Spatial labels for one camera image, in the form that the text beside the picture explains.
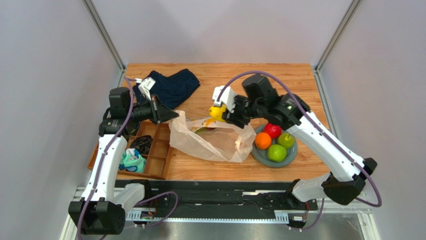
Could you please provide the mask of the yellow fake lemon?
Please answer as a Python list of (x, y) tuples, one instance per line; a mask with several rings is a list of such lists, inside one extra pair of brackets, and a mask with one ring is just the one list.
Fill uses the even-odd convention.
[(208, 112), (212, 119), (219, 122), (226, 122), (226, 120), (223, 118), (223, 114), (226, 114), (226, 111), (226, 105), (222, 104), (221, 106), (211, 106)]

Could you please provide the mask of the orange fake fruit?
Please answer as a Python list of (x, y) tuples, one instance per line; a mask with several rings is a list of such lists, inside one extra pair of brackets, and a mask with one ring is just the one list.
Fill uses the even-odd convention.
[(254, 140), (255, 146), (260, 150), (267, 150), (272, 145), (272, 138), (266, 132), (259, 132)]

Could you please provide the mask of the red fake apple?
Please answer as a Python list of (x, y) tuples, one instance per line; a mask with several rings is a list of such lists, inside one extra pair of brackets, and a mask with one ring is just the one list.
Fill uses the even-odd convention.
[(272, 139), (277, 139), (282, 134), (282, 131), (278, 125), (271, 123), (267, 123), (263, 128), (263, 132), (268, 134)]

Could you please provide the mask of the translucent plastic bag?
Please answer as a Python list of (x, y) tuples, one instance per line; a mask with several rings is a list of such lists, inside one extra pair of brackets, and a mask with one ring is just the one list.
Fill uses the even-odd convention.
[(212, 162), (242, 163), (253, 150), (256, 132), (249, 124), (244, 128), (216, 121), (211, 117), (178, 117), (169, 123), (170, 146), (195, 158)]

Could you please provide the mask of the green fake pear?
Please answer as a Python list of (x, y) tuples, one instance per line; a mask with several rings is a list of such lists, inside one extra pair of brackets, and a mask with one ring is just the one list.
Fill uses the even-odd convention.
[(291, 134), (284, 132), (277, 138), (276, 142), (278, 145), (290, 149), (295, 144), (295, 139)]

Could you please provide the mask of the green fake apple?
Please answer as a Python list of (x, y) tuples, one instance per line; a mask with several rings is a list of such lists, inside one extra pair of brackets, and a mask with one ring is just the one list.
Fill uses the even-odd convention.
[(287, 149), (279, 144), (272, 144), (267, 149), (267, 157), (270, 161), (280, 163), (287, 157)]

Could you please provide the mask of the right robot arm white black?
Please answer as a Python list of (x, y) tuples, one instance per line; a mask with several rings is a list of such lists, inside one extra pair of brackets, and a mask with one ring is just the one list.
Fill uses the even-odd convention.
[(286, 190), (293, 203), (329, 198), (340, 205), (358, 200), (367, 183), (375, 192), (376, 208), (383, 203), (372, 174), (377, 167), (373, 158), (363, 158), (337, 139), (316, 117), (310, 107), (287, 90), (278, 94), (272, 87), (275, 77), (267, 72), (252, 70), (241, 73), (245, 95), (238, 95), (230, 83), (214, 89), (215, 107), (223, 109), (219, 118), (243, 128), (253, 119), (266, 119), (302, 141), (329, 168), (329, 173), (311, 179), (296, 179)]

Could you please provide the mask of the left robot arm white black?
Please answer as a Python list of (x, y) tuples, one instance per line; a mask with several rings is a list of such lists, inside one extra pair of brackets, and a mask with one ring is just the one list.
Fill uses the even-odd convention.
[(97, 155), (92, 173), (79, 200), (71, 201), (68, 214), (83, 235), (119, 235), (126, 215), (145, 198), (147, 186), (127, 184), (115, 194), (119, 164), (131, 132), (145, 120), (161, 124), (179, 116), (153, 94), (142, 103), (134, 103), (132, 89), (117, 87), (109, 92), (109, 108), (98, 129)]

